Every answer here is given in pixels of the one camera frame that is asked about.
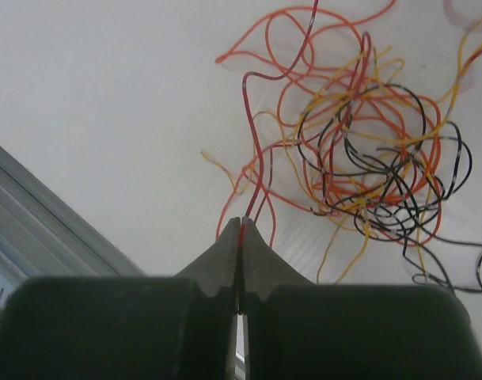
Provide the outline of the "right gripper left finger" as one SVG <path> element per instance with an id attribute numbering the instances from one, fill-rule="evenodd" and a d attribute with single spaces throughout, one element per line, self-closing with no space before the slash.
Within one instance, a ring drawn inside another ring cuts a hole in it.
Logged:
<path id="1" fill-rule="evenodd" d="M 237 239 L 175 276 L 40 277 L 0 317 L 0 379 L 231 379 Z"/>

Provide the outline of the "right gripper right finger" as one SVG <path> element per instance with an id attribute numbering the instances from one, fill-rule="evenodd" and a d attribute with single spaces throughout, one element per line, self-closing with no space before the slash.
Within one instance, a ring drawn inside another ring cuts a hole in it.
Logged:
<path id="1" fill-rule="evenodd" d="M 482 379 L 469 316 L 451 291 L 315 285 L 243 218 L 241 311 L 249 379 Z"/>

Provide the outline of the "aluminium rail frame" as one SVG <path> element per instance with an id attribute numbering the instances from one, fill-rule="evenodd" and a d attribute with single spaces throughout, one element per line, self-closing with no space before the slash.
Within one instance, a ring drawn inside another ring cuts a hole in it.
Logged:
<path id="1" fill-rule="evenodd" d="M 0 146 L 0 276 L 140 276 L 142 271 Z"/>

